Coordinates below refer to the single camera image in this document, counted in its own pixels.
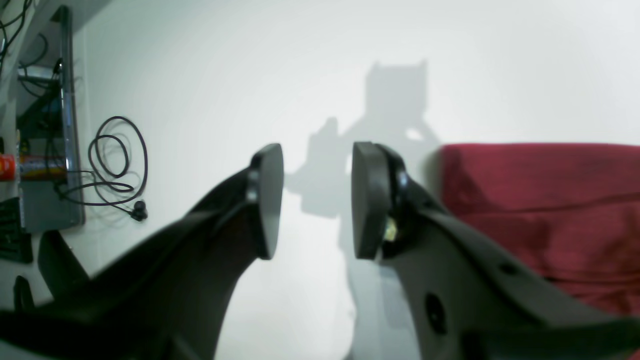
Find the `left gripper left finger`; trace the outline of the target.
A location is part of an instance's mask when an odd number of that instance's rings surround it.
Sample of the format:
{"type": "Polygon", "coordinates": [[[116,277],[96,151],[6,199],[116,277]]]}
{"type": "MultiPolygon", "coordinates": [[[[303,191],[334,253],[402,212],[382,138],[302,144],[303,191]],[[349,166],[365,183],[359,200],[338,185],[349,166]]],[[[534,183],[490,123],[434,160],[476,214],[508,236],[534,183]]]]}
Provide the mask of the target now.
{"type": "Polygon", "coordinates": [[[227,307],[255,260],[278,244],[278,143],[188,213],[49,303],[1,312],[1,341],[51,360],[212,360],[227,307]]]}

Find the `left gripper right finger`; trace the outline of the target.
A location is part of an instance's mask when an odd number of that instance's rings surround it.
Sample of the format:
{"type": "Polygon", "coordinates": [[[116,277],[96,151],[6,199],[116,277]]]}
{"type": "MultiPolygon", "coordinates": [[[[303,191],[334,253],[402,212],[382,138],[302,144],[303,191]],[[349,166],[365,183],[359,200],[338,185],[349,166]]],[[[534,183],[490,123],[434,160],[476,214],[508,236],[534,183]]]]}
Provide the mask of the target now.
{"type": "Polygon", "coordinates": [[[639,319],[572,298],[464,224],[389,146],[355,142],[355,257],[400,281],[423,360],[629,360],[639,319]]]}

